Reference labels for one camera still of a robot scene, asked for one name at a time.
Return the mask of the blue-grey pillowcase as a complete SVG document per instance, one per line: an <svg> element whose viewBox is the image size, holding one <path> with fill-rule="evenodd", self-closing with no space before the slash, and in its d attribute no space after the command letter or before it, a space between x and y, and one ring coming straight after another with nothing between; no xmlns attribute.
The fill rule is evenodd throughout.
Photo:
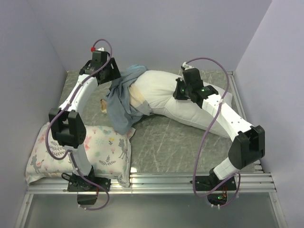
<svg viewBox="0 0 304 228"><path fill-rule="evenodd" d="M143 115L152 113L148 102L134 85L147 70L145 66L133 65L122 71L121 77L112 81L105 97L107 116L119 134L126 134Z"/></svg>

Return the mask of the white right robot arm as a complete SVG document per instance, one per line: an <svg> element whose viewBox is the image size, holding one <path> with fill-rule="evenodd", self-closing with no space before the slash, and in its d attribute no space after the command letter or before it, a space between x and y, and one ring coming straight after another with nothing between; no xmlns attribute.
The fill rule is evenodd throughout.
<svg viewBox="0 0 304 228"><path fill-rule="evenodd" d="M173 97L196 103L216 119L232 141L228 157L213 168L210 174L211 188L219 190L225 186L227 177L264 157L265 130L239 116L213 86L204 86L198 69L183 68L182 77L176 81Z"/></svg>

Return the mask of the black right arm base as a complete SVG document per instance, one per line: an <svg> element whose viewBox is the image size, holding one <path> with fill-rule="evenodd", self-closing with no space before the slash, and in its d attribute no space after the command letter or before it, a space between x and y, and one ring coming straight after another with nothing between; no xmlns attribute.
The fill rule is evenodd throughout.
<svg viewBox="0 0 304 228"><path fill-rule="evenodd" d="M238 197L240 189L240 173L231 175L224 180L212 179L212 176L195 176L190 183L196 197L207 198L211 207L218 209L229 205Z"/></svg>

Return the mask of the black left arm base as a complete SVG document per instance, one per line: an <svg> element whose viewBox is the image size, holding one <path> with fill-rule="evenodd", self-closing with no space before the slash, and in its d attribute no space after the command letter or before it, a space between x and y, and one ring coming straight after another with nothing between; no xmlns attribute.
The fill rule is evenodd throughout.
<svg viewBox="0 0 304 228"><path fill-rule="evenodd" d="M71 175L62 173L61 177L68 181L67 192L77 193L77 202L81 206L94 205L100 192L108 192L110 190L111 180L96 177L94 171L91 171L85 178L102 188L87 182L74 173Z"/></svg>

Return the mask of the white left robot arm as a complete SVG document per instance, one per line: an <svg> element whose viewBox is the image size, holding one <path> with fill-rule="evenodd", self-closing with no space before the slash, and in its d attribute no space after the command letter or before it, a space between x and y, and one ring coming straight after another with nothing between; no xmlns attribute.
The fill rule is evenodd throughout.
<svg viewBox="0 0 304 228"><path fill-rule="evenodd" d="M46 131L65 150L62 157L55 156L51 150L47 152L58 161L69 158L73 167L69 180L72 183L78 182L85 191L92 190L96 180L85 151L86 127L81 115L89 97L99 85L121 76L111 51L95 48L91 51L92 58L80 69L77 82L67 99L59 108L49 111Z"/></svg>

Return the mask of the tan inner pillow core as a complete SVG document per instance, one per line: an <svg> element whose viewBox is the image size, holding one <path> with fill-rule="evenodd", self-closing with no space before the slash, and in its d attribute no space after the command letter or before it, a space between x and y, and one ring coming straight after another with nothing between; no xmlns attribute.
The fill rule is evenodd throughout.
<svg viewBox="0 0 304 228"><path fill-rule="evenodd" d="M151 108L135 84L128 87L110 88L109 93L100 100L101 110L105 113L119 113L130 116L148 115Z"/></svg>

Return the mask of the floral patterned pillow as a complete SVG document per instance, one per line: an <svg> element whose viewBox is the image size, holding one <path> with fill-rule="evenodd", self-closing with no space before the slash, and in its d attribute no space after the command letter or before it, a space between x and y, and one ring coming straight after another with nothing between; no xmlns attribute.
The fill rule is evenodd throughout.
<svg viewBox="0 0 304 228"><path fill-rule="evenodd" d="M30 158L25 177L28 184L44 177L60 177L62 173L71 173L73 167L68 157L63 160L53 159L47 152L45 139L48 138L51 152L56 157L62 157L65 149L46 135L49 124L40 129ZM127 134L119 134L108 126L87 126L84 147L89 162L95 174L108 179L116 179L123 187L130 185L130 162L132 147L130 139L135 133L131 128Z"/></svg>

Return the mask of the aluminium right side rail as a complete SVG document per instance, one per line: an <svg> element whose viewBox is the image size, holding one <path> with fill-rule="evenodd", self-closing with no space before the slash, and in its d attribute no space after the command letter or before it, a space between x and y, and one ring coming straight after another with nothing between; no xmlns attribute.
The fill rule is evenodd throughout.
<svg viewBox="0 0 304 228"><path fill-rule="evenodd" d="M242 101L238 92L238 88L234 79L234 72L233 71L229 71L228 73L229 76L229 88L231 89L231 93L233 95L233 102L232 102L232 106L233 109L245 120L247 120L246 118L246 114L242 105ZM264 173L261 161L255 161L253 163L254 169L256 173Z"/></svg>

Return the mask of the aluminium frame rail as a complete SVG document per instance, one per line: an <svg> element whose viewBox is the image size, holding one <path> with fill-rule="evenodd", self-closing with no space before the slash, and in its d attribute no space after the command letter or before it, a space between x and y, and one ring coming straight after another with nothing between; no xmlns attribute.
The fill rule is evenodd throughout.
<svg viewBox="0 0 304 228"><path fill-rule="evenodd" d="M192 175L189 173L173 174L133 174L129 187L122 187L117 180L111 180L110 194L192 194ZM225 183L229 193L239 187L240 193L276 192L276 187L269 173L242 173ZM31 183L27 194L74 194L67 190L68 182L62 178L45 178Z"/></svg>

